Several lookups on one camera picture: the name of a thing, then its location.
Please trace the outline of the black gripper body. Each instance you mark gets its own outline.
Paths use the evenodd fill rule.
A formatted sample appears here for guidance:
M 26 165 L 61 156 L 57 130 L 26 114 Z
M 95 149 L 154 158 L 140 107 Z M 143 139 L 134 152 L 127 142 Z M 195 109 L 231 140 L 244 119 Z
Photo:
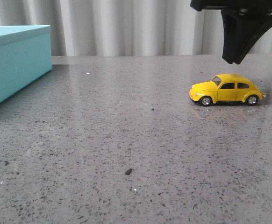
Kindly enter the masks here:
M 234 8 L 272 10 L 272 0 L 192 0 L 190 7 L 196 11 Z

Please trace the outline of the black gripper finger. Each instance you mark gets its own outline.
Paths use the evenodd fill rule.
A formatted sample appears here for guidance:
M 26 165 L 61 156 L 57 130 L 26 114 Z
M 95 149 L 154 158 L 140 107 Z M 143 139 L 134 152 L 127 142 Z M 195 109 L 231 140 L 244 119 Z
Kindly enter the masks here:
M 271 28 L 271 15 L 240 14 L 228 9 L 223 9 L 221 14 L 224 28 L 222 58 L 227 63 L 241 63 L 254 44 Z
M 240 64 L 254 44 L 272 28 L 272 14 L 238 16 L 233 43 L 233 62 Z

